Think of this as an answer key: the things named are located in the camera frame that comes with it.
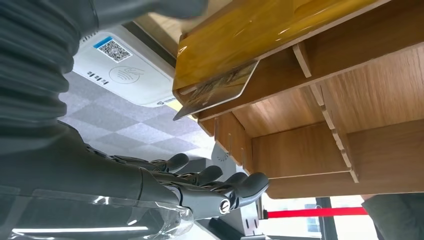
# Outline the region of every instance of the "robotic hand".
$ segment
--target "robotic hand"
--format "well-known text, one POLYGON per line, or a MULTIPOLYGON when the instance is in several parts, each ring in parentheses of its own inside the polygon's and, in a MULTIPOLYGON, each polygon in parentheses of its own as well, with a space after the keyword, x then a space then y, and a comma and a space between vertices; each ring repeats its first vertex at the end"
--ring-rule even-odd
POLYGON ((107 156, 84 144, 58 98, 82 37, 148 13, 199 16, 207 0, 0 1, 0 239, 149 239, 218 217, 265 191, 262 173, 107 156))

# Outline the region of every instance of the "wooden compartment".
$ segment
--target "wooden compartment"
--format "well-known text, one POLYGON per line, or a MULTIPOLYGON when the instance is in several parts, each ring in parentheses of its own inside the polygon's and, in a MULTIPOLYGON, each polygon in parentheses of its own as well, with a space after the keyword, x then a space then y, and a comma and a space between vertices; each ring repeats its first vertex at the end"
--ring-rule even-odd
POLYGON ((392 0, 294 42, 199 124, 271 198, 424 192, 423 23, 392 0))
POLYGON ((233 113, 252 138, 324 122, 309 87, 270 97, 233 113))

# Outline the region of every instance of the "wooden panel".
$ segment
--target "wooden panel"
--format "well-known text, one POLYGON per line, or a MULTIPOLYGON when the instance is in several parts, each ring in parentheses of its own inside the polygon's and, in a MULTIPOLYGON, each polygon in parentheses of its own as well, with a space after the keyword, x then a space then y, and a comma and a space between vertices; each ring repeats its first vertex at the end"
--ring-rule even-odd
POLYGON ((293 52, 306 78, 312 76, 306 46, 303 41, 293 45, 293 52))
POLYGON ((424 48, 326 81, 347 133, 424 119, 424 48))
POLYGON ((209 137, 213 137, 215 135, 215 118, 198 121, 197 124, 203 129, 203 131, 209 135, 209 137))
POLYGON ((271 179, 275 199, 424 192, 424 120, 348 135, 360 182, 349 173, 271 179))
POLYGON ((351 156, 347 132, 341 122, 341 115, 336 102, 333 99, 325 81, 320 81, 310 85, 310 89, 316 98, 316 102, 321 106, 325 122, 330 128, 335 143, 340 150, 344 163, 350 169, 350 175, 355 183, 359 182, 358 173, 351 156))
POLYGON ((252 142, 256 170, 270 179, 349 171, 325 122, 252 142))
POLYGON ((387 0, 237 2, 232 11, 180 42, 173 89, 223 74, 346 15, 387 0))
POLYGON ((324 121, 320 106, 308 87, 279 94, 233 113, 252 138, 324 121))
POLYGON ((200 113, 216 117, 291 88, 324 80, 424 41, 424 1, 393 0, 305 41, 312 77, 299 64, 283 66, 277 53, 259 63, 243 94, 200 113))
POLYGON ((215 119, 215 141, 229 156, 248 173, 254 173, 252 161, 252 139, 232 113, 215 119))

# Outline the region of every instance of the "floor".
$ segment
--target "floor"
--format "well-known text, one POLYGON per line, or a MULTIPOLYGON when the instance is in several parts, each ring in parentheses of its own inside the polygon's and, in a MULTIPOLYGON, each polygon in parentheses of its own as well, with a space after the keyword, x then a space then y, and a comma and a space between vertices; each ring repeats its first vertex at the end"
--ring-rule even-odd
POLYGON ((148 161, 177 153, 211 158, 214 139, 188 117, 172 121, 174 109, 137 106, 74 72, 65 78, 69 91, 59 98, 67 114, 59 120, 75 127, 93 148, 148 161))

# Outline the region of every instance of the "wooden divider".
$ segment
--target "wooden divider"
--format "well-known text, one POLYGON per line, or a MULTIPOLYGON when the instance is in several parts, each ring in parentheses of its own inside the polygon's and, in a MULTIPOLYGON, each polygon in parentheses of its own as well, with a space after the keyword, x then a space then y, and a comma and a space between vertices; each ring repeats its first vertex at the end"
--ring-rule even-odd
MULTIPOLYGON (((296 55, 297 61, 299 62, 299 65, 305 77, 311 77, 312 74, 309 66, 309 57, 308 52, 305 48, 305 44, 303 42, 300 42, 294 45, 293 52, 296 55)), ((353 181, 355 183, 358 183, 358 173, 355 171, 355 166, 352 164, 349 143, 346 139, 347 132, 342 124, 338 108, 325 81, 313 83, 309 87, 316 99, 316 102, 321 107, 322 115, 324 116, 325 122, 331 130, 335 143, 338 149, 340 150, 341 156, 343 157, 346 167, 349 168, 349 172, 353 178, 353 181)))
POLYGON ((273 199, 424 192, 424 120, 350 133, 351 155, 360 173, 270 179, 273 199))
POLYGON ((209 137, 215 136, 215 118, 205 121, 197 121, 197 124, 207 135, 209 135, 209 137))
POLYGON ((215 120, 215 141, 224 148, 229 156, 243 166, 248 173, 256 172, 252 161, 252 138, 248 136, 237 118, 230 112, 215 120))
POLYGON ((393 0, 304 41, 312 74, 306 78, 291 48, 259 62, 243 94, 200 112, 206 120, 293 88, 369 64, 424 41, 424 1, 393 0))
POLYGON ((270 179, 348 172, 325 122, 253 138, 256 170, 270 179))

